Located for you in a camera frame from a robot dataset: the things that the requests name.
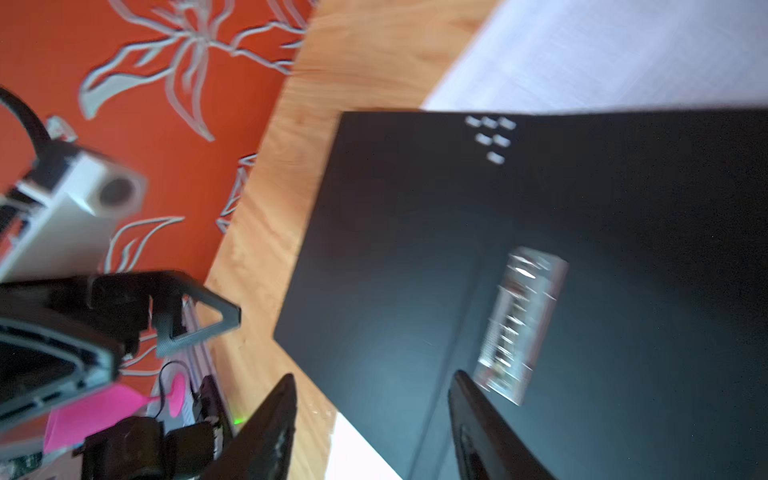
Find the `wooden tabletop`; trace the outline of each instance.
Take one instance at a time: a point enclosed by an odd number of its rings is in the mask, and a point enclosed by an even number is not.
[[[331,402],[272,338],[322,180],[339,113],[418,108],[495,0],[321,0],[275,108],[207,285],[243,308],[210,342],[235,419],[293,372],[299,414],[291,478],[323,478]]]

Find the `pink object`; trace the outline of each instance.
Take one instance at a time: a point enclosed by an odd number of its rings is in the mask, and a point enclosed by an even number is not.
[[[165,396],[168,411],[174,418],[184,406],[187,394],[185,384],[184,375],[177,374],[170,384],[170,393]],[[82,443],[85,437],[108,429],[149,402],[159,399],[143,396],[129,386],[115,383],[98,393],[53,410],[45,426],[43,452],[49,453]]]

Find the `white device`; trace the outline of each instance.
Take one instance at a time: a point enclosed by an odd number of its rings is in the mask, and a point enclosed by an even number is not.
[[[52,190],[16,184],[35,204],[0,261],[0,282],[93,273],[118,222],[140,210],[147,181],[139,174],[85,150],[68,163]]]

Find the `round hole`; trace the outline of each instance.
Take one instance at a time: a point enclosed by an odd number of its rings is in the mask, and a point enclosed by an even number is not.
[[[133,194],[133,182],[127,178],[115,178],[101,189],[99,201],[107,207],[117,207],[127,202]]]

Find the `white sheet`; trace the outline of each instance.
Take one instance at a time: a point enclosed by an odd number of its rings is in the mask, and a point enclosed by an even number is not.
[[[768,104],[768,2],[508,0],[423,104],[551,113]]]

